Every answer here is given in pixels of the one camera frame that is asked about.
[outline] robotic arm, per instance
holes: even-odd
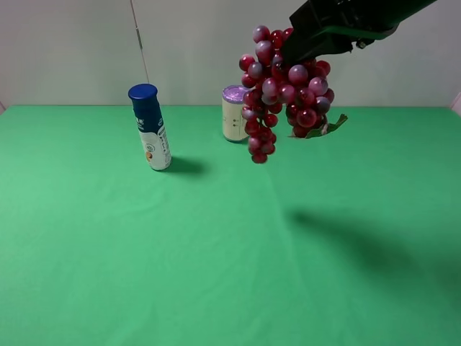
[[[365,48],[392,35],[400,22],[436,0],[308,0],[291,17],[282,46],[290,65],[324,54]]]

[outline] can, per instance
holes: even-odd
[[[164,119],[157,100],[158,90],[152,84],[135,85],[128,92],[138,124],[146,159],[152,169],[161,171],[171,163]]]
[[[230,142],[242,142],[248,137],[245,132],[246,120],[241,114],[243,96],[248,91],[241,85],[231,85],[223,90],[223,134]]]

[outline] purple lid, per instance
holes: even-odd
[[[223,99],[229,103],[235,105],[243,104],[243,96],[246,92],[249,92],[250,89],[247,89],[241,85],[231,85],[223,90]]]

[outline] bunch of grapes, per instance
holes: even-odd
[[[247,120],[245,131],[250,136],[249,152],[257,164],[267,161],[275,152],[277,137],[271,128],[278,123],[277,114],[287,105],[288,123],[293,135],[306,138],[309,131],[327,124],[326,113],[334,100],[333,90],[328,88],[326,77],[330,64],[315,59],[288,66],[280,48],[293,29],[270,32],[264,25],[253,31],[256,43],[256,59],[244,54],[240,69],[245,72],[242,84],[251,89],[243,98],[242,117]]]

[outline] green table surface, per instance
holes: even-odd
[[[129,107],[10,107],[0,345],[460,345],[461,119],[341,112],[255,165],[220,107],[164,107],[155,172]]]

